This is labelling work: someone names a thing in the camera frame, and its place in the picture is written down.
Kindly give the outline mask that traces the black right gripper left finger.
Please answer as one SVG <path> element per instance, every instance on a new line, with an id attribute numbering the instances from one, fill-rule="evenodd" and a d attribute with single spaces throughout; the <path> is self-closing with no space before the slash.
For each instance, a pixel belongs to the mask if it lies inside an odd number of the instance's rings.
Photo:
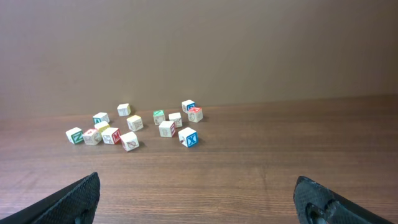
<path id="1" fill-rule="evenodd" d="M 100 200 L 97 172 L 1 219 L 2 224 L 92 224 Z"/>

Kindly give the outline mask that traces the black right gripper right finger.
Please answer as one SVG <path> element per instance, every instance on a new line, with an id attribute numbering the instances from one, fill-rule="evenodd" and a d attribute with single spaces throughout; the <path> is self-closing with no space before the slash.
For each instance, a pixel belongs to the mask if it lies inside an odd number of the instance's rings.
<path id="1" fill-rule="evenodd" d="M 306 176 L 298 177 L 293 200 L 300 224 L 392 224 Z"/>

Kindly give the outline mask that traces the number 8 wooden block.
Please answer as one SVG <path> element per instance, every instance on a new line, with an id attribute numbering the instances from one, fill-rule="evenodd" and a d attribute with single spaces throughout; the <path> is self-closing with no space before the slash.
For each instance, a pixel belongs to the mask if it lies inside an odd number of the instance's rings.
<path id="1" fill-rule="evenodd" d="M 176 126 L 174 121 L 163 121 L 159 125 L 159 133 L 161 137 L 172 138 L 176 132 Z"/>

